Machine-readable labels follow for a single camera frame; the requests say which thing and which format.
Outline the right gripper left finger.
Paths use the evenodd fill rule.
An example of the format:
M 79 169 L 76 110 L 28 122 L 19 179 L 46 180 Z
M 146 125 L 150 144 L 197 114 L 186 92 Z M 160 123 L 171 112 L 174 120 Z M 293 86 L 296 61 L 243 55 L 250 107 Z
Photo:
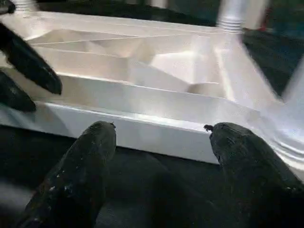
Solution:
M 105 202 L 105 171 L 116 126 L 97 121 L 48 172 L 17 221 L 18 228 L 93 228 Z

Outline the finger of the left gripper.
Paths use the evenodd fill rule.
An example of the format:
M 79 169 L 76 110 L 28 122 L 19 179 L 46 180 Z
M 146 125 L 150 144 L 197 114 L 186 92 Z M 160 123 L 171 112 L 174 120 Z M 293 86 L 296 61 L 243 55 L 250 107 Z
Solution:
M 35 112 L 36 105 L 5 72 L 0 71 L 0 103 L 21 112 Z
M 0 24 L 0 50 L 25 78 L 47 91 L 60 95 L 62 82 L 53 68 L 22 37 Z

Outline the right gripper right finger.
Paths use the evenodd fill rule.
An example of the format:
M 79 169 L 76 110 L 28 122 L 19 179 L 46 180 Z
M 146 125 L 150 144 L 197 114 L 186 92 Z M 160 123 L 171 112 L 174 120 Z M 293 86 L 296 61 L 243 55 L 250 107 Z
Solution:
M 304 184 L 273 149 L 248 128 L 205 125 L 232 197 L 235 228 L 302 228 Z

